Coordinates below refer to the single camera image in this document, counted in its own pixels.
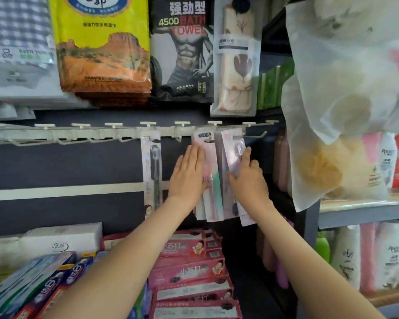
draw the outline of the store shelf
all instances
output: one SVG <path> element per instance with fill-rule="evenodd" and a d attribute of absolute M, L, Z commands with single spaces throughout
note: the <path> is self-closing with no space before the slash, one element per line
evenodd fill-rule
<path fill-rule="evenodd" d="M 378 291 L 366 298 L 376 308 L 399 303 L 399 288 Z"/>
<path fill-rule="evenodd" d="M 319 228 L 382 222 L 399 219 L 399 188 L 385 199 L 323 200 Z"/>

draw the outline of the white plastic bag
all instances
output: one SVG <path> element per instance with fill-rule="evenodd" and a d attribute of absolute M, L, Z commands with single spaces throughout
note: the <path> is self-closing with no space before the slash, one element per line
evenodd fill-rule
<path fill-rule="evenodd" d="M 399 40 L 365 45 L 324 38 L 315 20 L 313 1 L 287 5 L 287 31 L 313 131 L 326 144 L 341 134 L 395 132 L 386 123 L 399 97 Z"/>
<path fill-rule="evenodd" d="M 212 117 L 256 115 L 264 5 L 265 0 L 215 0 Z"/>
<path fill-rule="evenodd" d="M 326 145 L 310 128 L 296 75 L 282 87 L 293 202 L 296 211 L 317 200 L 383 198 L 388 195 L 377 159 L 380 134 L 341 136 Z"/>

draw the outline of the white bottle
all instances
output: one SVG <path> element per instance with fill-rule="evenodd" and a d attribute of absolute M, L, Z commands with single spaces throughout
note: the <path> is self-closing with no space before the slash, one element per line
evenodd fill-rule
<path fill-rule="evenodd" d="M 338 229 L 331 266 L 359 290 L 360 225 L 343 226 Z"/>
<path fill-rule="evenodd" d="M 374 254 L 375 289 L 395 288 L 399 278 L 399 220 L 379 224 Z"/>
<path fill-rule="evenodd" d="M 393 186 L 394 170 L 396 167 L 397 145 L 394 136 L 394 133 L 381 134 L 378 153 L 381 175 L 387 188 L 392 188 Z"/>

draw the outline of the bath towel package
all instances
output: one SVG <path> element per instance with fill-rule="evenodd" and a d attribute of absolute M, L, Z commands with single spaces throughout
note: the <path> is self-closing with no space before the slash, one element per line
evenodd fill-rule
<path fill-rule="evenodd" d="M 35 88 L 55 61 L 47 0 L 0 0 L 0 86 Z"/>
<path fill-rule="evenodd" d="M 214 103 L 210 115 L 256 115 L 265 0 L 216 0 Z"/>
<path fill-rule="evenodd" d="M 213 0 L 149 0 L 152 97 L 213 103 Z"/>

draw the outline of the checkered pattern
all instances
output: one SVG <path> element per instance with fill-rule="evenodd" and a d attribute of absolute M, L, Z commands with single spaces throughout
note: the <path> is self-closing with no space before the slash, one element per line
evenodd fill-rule
<path fill-rule="evenodd" d="M 52 35 L 47 0 L 0 0 L 0 46 L 48 48 Z"/>

